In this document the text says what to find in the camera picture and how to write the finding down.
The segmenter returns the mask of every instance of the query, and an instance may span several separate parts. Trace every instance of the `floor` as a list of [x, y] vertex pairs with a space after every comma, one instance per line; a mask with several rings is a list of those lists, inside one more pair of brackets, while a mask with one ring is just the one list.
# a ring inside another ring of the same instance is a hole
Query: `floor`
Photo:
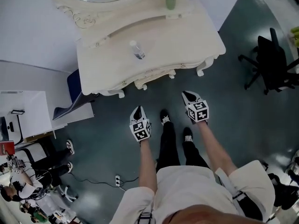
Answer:
[[[158, 157], [162, 125], [159, 111], [167, 108], [177, 130], [177, 146], [181, 163], [185, 162], [181, 136], [185, 126], [192, 127], [194, 142], [207, 160], [202, 140], [195, 126], [184, 114], [181, 91], [191, 90], [206, 99], [210, 107], [209, 126], [220, 143], [239, 167], [260, 159], [271, 165], [271, 170], [283, 176], [283, 169], [299, 147], [299, 89], [263, 94], [263, 82], [258, 80], [250, 90], [244, 83], [252, 76], [251, 65], [237, 59], [239, 54], [252, 56], [259, 35], [270, 38], [269, 28], [276, 29], [280, 46], [288, 61], [292, 54], [277, 20], [263, 0], [238, 0], [220, 30], [227, 48], [203, 77], [195, 69], [178, 70], [175, 79], [162, 77], [150, 82], [146, 91], [133, 84], [125, 89], [125, 98], [99, 97], [93, 103], [95, 118], [73, 124], [56, 132], [57, 150], [71, 138], [75, 155], [73, 174], [80, 179], [115, 184], [115, 175], [122, 180], [138, 176], [139, 144], [129, 129], [133, 109], [142, 105], [152, 123], [150, 144], [154, 158]], [[63, 176], [79, 199], [72, 205], [78, 216], [87, 223], [107, 224], [123, 196], [119, 188], [105, 184], [77, 182], [71, 175]], [[124, 188], [136, 187], [138, 182], [126, 183]]]
[[[299, 26], [299, 6], [294, 0], [264, 0], [276, 17], [284, 35], [289, 36], [290, 30]], [[293, 57], [298, 58], [297, 48], [288, 39]]]

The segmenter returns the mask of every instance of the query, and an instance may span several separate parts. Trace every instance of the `electrical outlet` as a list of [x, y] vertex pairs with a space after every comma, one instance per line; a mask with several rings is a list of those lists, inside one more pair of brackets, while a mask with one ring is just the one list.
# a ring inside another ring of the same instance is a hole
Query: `electrical outlet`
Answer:
[[117, 187], [121, 186], [121, 177], [119, 175], [115, 175], [115, 185]]

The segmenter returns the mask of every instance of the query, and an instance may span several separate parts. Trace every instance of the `white desk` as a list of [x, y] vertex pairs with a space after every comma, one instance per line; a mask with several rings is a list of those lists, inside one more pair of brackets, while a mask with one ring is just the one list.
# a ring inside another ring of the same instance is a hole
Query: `white desk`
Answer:
[[[179, 19], [165, 17], [143, 20], [111, 34], [95, 48], [77, 43], [82, 92], [119, 94], [131, 82], [146, 89], [146, 82], [163, 75], [174, 78], [174, 69], [197, 67], [198, 76], [213, 60], [225, 53], [225, 46], [210, 17], [199, 1], [193, 14]], [[146, 57], [138, 60], [130, 46], [138, 41]]]

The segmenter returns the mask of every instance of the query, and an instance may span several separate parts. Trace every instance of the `mirror frame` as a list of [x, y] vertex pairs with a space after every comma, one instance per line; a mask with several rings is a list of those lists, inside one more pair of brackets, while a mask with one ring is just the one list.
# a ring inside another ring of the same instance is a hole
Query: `mirror frame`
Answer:
[[133, 5], [141, 0], [116, 0], [111, 2], [92, 2], [90, 0], [53, 0], [59, 5], [79, 11], [106, 12]]

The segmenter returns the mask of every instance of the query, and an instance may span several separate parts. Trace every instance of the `white shoelace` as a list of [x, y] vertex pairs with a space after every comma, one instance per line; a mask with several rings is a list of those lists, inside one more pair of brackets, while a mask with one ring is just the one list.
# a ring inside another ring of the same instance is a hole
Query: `white shoelace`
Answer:
[[185, 136], [185, 142], [193, 142], [192, 136], [191, 135]]
[[166, 122], [170, 122], [168, 115], [162, 119], [162, 125], [164, 125]]

